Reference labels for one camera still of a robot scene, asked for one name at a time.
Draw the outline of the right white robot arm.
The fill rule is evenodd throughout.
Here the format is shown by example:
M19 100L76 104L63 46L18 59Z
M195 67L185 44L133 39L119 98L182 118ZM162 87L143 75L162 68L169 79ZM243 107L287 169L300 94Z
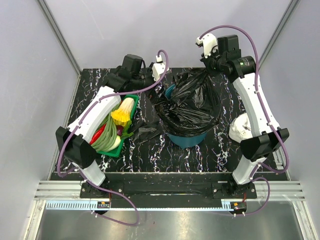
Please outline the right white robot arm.
M203 47L201 62L208 73L225 74L235 87L250 122L252 136L240 142L240 162L227 183L217 190L224 196L240 198L250 191L259 165L278 150L290 134L275 120L256 73L256 61L252 56L242 56L237 35L215 37L207 33L198 37L196 44Z

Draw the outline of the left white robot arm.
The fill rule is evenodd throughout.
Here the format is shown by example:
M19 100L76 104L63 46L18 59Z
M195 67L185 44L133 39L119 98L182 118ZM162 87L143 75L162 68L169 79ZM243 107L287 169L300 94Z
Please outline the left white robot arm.
M166 62L159 53L149 67L144 66L142 57L127 54L122 64L103 78L101 87L83 113L69 126L60 126L56 130L59 149L57 170L61 169L62 159L69 160L92 184L90 190L96 197L106 196L109 186L96 161L98 152L90 141L105 117L121 102L122 96L151 92L167 70Z

